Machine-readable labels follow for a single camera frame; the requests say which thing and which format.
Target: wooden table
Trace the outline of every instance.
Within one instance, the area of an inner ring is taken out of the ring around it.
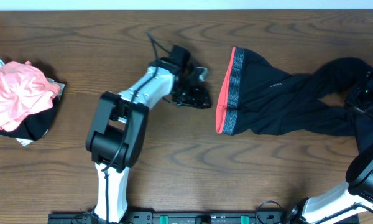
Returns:
[[[216,134],[215,104],[231,47],[258,52],[289,73],[312,73],[340,57],[373,65],[373,11],[0,12],[0,57],[50,64],[67,83],[52,129],[22,147],[0,138],[0,223],[46,223],[52,211],[97,202],[85,149],[100,94],[131,86],[154,55],[150,31],[187,47],[210,69],[214,107],[160,102],[129,177],[130,206],[156,210],[255,210],[265,200],[290,207],[338,185],[357,155],[354,138],[295,131],[283,136]],[[373,223],[373,215],[361,215]]]

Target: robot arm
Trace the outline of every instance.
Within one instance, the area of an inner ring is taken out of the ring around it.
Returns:
[[[373,144],[348,168],[346,181],[319,197],[308,198],[288,214],[292,223],[336,223],[373,210]]]
[[[106,203],[110,223],[118,223],[127,210],[127,177],[141,152],[149,111],[170,94],[179,106],[210,108],[208,91],[199,85],[207,74],[207,68],[197,67],[186,49],[174,46],[168,58],[152,62],[132,87],[101,96],[86,141],[98,171],[98,203],[94,209],[98,222],[106,221]],[[128,123],[129,127],[125,132],[110,126],[109,120]],[[110,167],[105,175],[102,170],[107,166]]]

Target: folded clothing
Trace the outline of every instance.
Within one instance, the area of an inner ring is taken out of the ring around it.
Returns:
[[[28,115],[52,108],[59,92],[30,62],[0,67],[0,130],[14,131]]]
[[[352,87],[373,68],[357,58],[341,58],[313,75],[290,75],[259,54],[233,47],[216,110],[219,134],[250,129],[285,134],[305,129],[333,136],[355,136],[359,151],[373,143],[373,119],[319,98]]]
[[[58,97],[54,98],[53,106],[50,109],[27,116],[13,131],[0,130],[0,135],[21,139],[23,141],[39,140],[51,127],[58,110],[59,101],[60,99]]]

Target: black cable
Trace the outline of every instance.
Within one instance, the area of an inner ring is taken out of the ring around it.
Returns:
[[[334,213],[333,215],[330,215],[330,216],[328,216],[328,217],[324,217],[323,219],[321,219],[320,221],[318,221],[318,222],[315,223],[315,224],[320,224],[320,223],[326,222],[326,221],[328,221],[328,220],[331,220],[331,219],[333,219],[333,218],[336,218],[336,217],[338,217],[338,216],[340,216],[340,215],[342,215],[342,214],[344,214],[344,213],[346,213],[346,212],[349,212],[349,211],[351,211],[351,210],[357,209],[357,208],[359,208],[359,207],[364,208],[364,209],[366,209],[368,212],[371,212],[371,213],[373,214],[373,209],[371,209],[371,208],[369,208],[369,207],[367,207],[367,206],[365,206],[365,205],[361,205],[360,203],[355,203],[354,205],[352,205],[352,206],[350,206],[350,207],[348,207],[348,208],[345,208],[344,210],[341,210],[340,212]]]
[[[273,201],[273,200],[268,200],[266,202],[262,202],[262,204],[257,208],[256,211],[258,212],[261,207],[263,207],[264,205],[266,205],[268,203],[274,203],[274,204],[278,205],[279,208],[282,209],[283,213],[285,212],[285,209],[282,206],[280,206],[276,201]],[[263,221],[261,221],[261,217],[259,215],[257,215],[257,219],[261,222],[261,224],[265,224]]]
[[[107,171],[105,173],[105,204],[106,204],[106,224],[109,224],[109,174]]]
[[[159,59],[159,56],[157,55],[157,49],[156,49],[155,44],[158,45],[161,49],[163,49],[167,53],[170,53],[166,48],[164,48],[158,42],[156,42],[156,40],[154,39],[154,37],[152,36],[152,34],[150,34],[150,33],[147,32],[147,36],[148,36],[148,38],[150,40],[150,43],[152,44],[152,48],[153,48],[154,54],[155,54],[155,72],[154,72],[154,74],[148,80],[146,80],[141,86],[139,86],[132,93],[132,97],[131,97],[131,100],[130,100],[129,113],[127,115],[126,127],[124,127],[124,134],[123,134],[123,137],[121,139],[121,142],[120,142],[119,146],[117,147],[116,153],[114,154],[114,156],[111,159],[111,161],[109,162],[109,164],[104,169],[101,170],[102,172],[105,173],[105,180],[106,180],[105,181],[106,224],[109,224],[109,194],[108,194],[109,174],[108,174],[108,169],[110,167],[112,167],[113,164],[117,161],[117,158],[119,157],[120,151],[121,151],[121,149],[122,149],[122,147],[124,145],[124,141],[126,140],[127,131],[129,130],[129,123],[130,123],[130,120],[131,120],[131,111],[132,111],[132,109],[134,107],[133,102],[134,102],[136,96],[138,95],[138,92],[141,90],[142,87],[144,87],[148,82],[150,82],[152,79],[154,79],[156,77],[157,70],[159,69],[158,66],[157,66],[157,61]]]
[[[130,101],[130,108],[129,108],[130,113],[127,115],[126,127],[124,128],[124,134],[123,134],[122,140],[120,142],[119,147],[116,150],[115,155],[113,156],[113,158],[111,159],[111,161],[109,162],[109,164],[102,170],[103,172],[107,171],[110,167],[112,167],[113,164],[116,162],[117,157],[119,157],[119,153],[121,151],[121,148],[123,147],[124,140],[126,140],[127,131],[129,130],[129,122],[128,121],[130,121],[130,118],[131,118],[131,111],[132,111],[132,108],[134,106],[134,104],[133,104],[134,99],[136,98],[136,96],[137,96],[138,92],[141,90],[141,88],[144,87],[153,78],[155,78],[155,76],[157,74],[157,70],[158,70],[157,61],[159,59],[159,56],[157,55],[157,49],[156,49],[155,44],[158,45],[158,46],[160,46],[161,48],[163,48],[164,51],[168,52],[168,50],[166,50],[164,47],[162,47],[160,44],[158,44],[155,41],[155,39],[153,38],[152,34],[150,34],[150,33],[147,32],[147,36],[148,36],[148,38],[150,40],[150,43],[152,44],[152,48],[153,48],[154,54],[155,54],[155,72],[154,72],[154,74],[148,80],[146,80],[141,86],[139,86],[136,90],[134,90],[134,92],[132,94],[132,97],[131,97],[131,101]]]
[[[167,102],[167,103],[170,103],[171,105],[174,105],[174,106],[182,106],[182,105],[178,105],[178,104],[176,104],[176,103],[173,103],[173,102],[171,102],[170,100],[168,100],[168,99],[166,99],[166,98],[164,98],[164,97],[162,97],[162,99],[164,100],[164,102]]]
[[[169,50],[167,50],[165,47],[163,47],[160,43],[158,43],[156,40],[155,40],[155,38],[154,38],[154,36],[152,35],[152,34],[150,34],[150,32],[147,32],[147,35],[148,35],[148,37],[149,37],[149,39],[150,39],[150,41],[152,42],[154,42],[154,44],[156,44],[158,47],[160,47],[162,50],[164,50],[166,53],[170,53],[170,51]]]

